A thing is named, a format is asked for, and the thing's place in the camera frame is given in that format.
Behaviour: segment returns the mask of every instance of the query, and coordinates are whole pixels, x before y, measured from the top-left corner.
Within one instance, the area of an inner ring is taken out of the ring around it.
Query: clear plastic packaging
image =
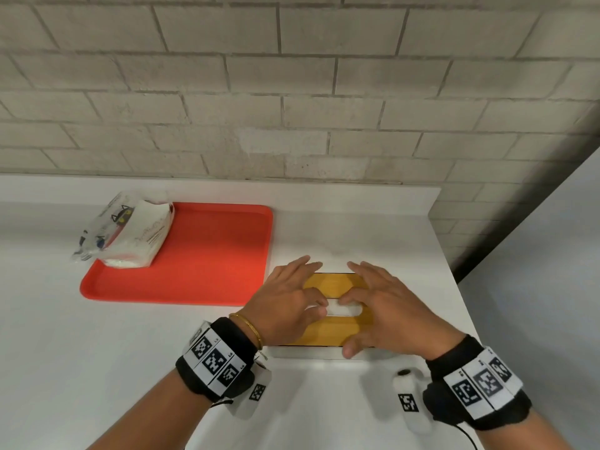
[[[79,238],[74,260],[97,258],[115,268],[148,267],[169,233],[175,216],[167,199],[120,192]]]

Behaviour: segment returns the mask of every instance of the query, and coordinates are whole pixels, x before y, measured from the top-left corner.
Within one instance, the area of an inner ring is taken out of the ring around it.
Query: wire
[[[468,433],[467,431],[463,430],[463,429],[462,429],[460,426],[458,426],[458,425],[450,425],[450,426],[452,426],[452,427],[456,428],[458,431],[460,431],[460,432],[461,432],[461,433],[463,433],[465,436],[467,436],[467,439],[469,439],[469,440],[471,441],[471,444],[473,444],[473,448],[474,448],[475,450],[478,450],[478,449],[477,449],[477,446],[476,446],[476,444],[475,444],[475,442],[473,442],[473,439],[471,439],[471,436],[469,436],[469,433]]]
[[[233,404],[233,400],[223,400],[220,402],[215,402],[215,404],[213,404],[211,408],[214,408],[215,406],[221,406],[221,404]]]

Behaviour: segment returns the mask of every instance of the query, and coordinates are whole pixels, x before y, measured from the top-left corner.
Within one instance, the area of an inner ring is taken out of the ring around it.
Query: gold bracelet
[[[244,322],[244,324],[246,324],[248,327],[250,327],[250,330],[252,331],[252,333],[255,334],[256,339],[259,340],[259,350],[262,350],[262,348],[263,348],[262,338],[260,337],[259,331],[256,329],[256,327],[254,325],[252,325],[250,323],[250,321],[248,319],[246,319],[244,316],[242,316],[241,314],[232,312],[231,314],[229,314],[229,318],[232,318],[232,317],[242,320]]]

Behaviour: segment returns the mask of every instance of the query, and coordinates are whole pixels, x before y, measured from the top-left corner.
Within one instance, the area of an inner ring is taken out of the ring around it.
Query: red tray
[[[83,296],[112,302],[244,305],[265,279],[273,213],[262,205],[175,203],[153,263],[116,269],[96,260]]]

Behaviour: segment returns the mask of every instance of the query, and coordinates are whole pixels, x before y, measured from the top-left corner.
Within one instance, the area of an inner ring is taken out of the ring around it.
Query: person's right arm
[[[435,315],[404,283],[384,268],[349,262],[369,289],[352,288],[340,304],[366,304],[373,313],[373,326],[344,344],[344,357],[352,358],[364,348],[384,348],[397,353],[433,360],[454,348],[465,337]],[[571,447],[539,414],[531,410],[521,423],[491,431],[477,431],[487,450],[570,450]]]

